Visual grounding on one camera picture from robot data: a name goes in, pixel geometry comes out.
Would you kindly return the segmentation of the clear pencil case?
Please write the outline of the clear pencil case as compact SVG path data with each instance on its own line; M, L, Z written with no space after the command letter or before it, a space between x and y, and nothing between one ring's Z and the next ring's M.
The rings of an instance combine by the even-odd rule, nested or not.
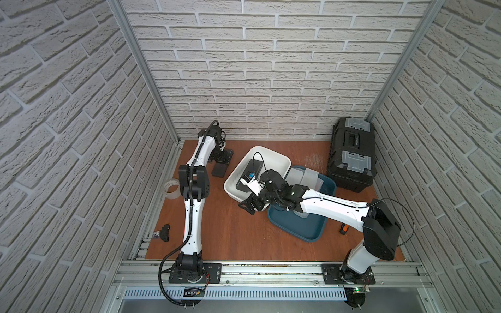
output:
M291 168L285 178L289 185L303 185L315 191L320 191L323 180L320 174L309 168Z

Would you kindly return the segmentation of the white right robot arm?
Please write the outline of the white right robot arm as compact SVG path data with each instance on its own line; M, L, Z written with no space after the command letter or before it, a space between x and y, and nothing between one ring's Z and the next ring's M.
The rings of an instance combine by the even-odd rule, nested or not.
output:
M351 202L304 185L290 185L275 170L267 170L260 177L244 173L240 182L251 194L239 207L252 215L276 205L287 211L324 216L361 232L363 240L348 253L340 268L345 277L361 276L378 260L395 258L401 225L381 200Z

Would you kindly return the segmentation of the black pencil case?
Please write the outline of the black pencil case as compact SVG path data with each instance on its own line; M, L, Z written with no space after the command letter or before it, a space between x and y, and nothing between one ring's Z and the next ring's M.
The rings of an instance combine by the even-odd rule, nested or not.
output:
M228 164L217 162L215 163L211 174L214 177L223 178L226 174L227 169L228 169Z
M263 162L256 159L251 159L241 175L240 179L244 177L254 177L258 175L263 167ZM244 185L240 180L236 184L236 189L241 192L250 192L250 188Z

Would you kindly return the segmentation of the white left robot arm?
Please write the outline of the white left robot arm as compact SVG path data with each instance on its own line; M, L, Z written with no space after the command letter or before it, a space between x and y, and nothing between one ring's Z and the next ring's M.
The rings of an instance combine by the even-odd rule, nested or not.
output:
M193 156L179 167L181 195L184 199L185 229L180 253L176 258L176 270L196 278L204 274L202 257L202 215L204 204L210 194L210 179L207 163L213 152L223 153L225 143L215 134L198 138Z

